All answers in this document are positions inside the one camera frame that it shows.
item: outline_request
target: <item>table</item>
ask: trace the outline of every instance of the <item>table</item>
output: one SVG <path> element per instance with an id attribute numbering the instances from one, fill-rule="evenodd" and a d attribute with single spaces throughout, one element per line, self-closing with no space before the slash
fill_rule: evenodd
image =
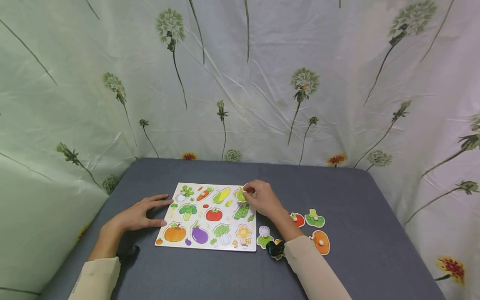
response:
<path id="1" fill-rule="evenodd" d="M 284 207 L 324 216 L 330 253 L 325 256 L 353 300 L 444 300 L 373 178 L 359 169 L 142 158 L 128 169 L 82 239 L 45 287 L 39 300 L 67 299 L 101 226 L 144 197 L 169 193 L 178 182 L 271 184 Z M 166 209 L 152 212 L 163 218 Z M 273 224 L 258 215 L 257 227 Z M 301 228 L 310 235 L 316 228 Z M 123 266 L 112 299 L 306 299 L 285 259 L 265 250 L 229 252 L 156 247 L 158 229 L 127 233 L 121 248 L 141 248 Z"/>

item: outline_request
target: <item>orange pumpkin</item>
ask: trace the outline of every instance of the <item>orange pumpkin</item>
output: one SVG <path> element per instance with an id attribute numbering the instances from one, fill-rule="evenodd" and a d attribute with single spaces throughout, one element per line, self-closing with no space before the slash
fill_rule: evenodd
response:
<path id="1" fill-rule="evenodd" d="M 321 255 L 327 255 L 330 252 L 330 241 L 328 240 L 328 236 L 325 232 L 321 230 L 315 230 L 312 233 L 312 236 L 310 237 L 311 240 L 313 240 L 313 243 L 315 244 L 315 248 L 317 248 L 318 252 L 320 252 Z"/>
<path id="2" fill-rule="evenodd" d="M 187 230 L 180 226 L 180 223 L 172 223 L 172 225 L 165 230 L 164 238 L 171 242 L 181 241 L 187 235 Z"/>

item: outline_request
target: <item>hand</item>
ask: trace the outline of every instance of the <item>hand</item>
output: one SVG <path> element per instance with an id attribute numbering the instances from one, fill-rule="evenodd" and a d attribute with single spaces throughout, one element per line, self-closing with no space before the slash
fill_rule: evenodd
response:
<path id="1" fill-rule="evenodd" d="M 269 183 L 261 180 L 250 181 L 243 187 L 243 190 L 243 196 L 248 203 L 269 219 L 285 212 Z"/>
<path id="2" fill-rule="evenodd" d="M 149 219 L 147 218 L 146 213 L 152 208 L 171 204 L 173 200 L 163 200 L 167 197 L 168 194 L 161 194 L 144 198 L 130 208 L 114 216 L 104 226 L 114 227 L 121 232 L 134 231 L 147 227 L 165 226 L 167 224 L 165 220 Z"/>

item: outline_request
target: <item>white fabric backdrop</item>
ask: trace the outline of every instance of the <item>white fabric backdrop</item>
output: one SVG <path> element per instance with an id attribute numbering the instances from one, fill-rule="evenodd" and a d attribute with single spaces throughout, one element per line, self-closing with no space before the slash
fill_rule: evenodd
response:
<path id="1" fill-rule="evenodd" d="M 304 148 L 302 165 L 368 169 L 447 298 L 480 299 L 480 3 L 248 0 L 248 26 L 244 0 L 192 3 L 202 38 L 187 0 L 0 4 L 0 297 L 41 291 L 107 197 L 92 177 L 134 156 L 298 165 Z M 157 30 L 168 8 L 184 36 Z M 316 91 L 291 84 L 301 68 Z"/>

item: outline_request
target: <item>yellow mushroom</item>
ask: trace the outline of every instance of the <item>yellow mushroom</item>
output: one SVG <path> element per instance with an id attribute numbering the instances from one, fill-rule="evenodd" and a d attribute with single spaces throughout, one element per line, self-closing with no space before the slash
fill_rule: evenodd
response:
<path id="1" fill-rule="evenodd" d="M 245 224 L 241 224 L 239 226 L 235 235 L 238 238 L 241 238 L 240 244 L 242 246 L 248 246 L 252 242 L 252 239 L 247 239 L 247 237 L 252 235 L 252 231 L 248 229 L 248 227 Z"/>

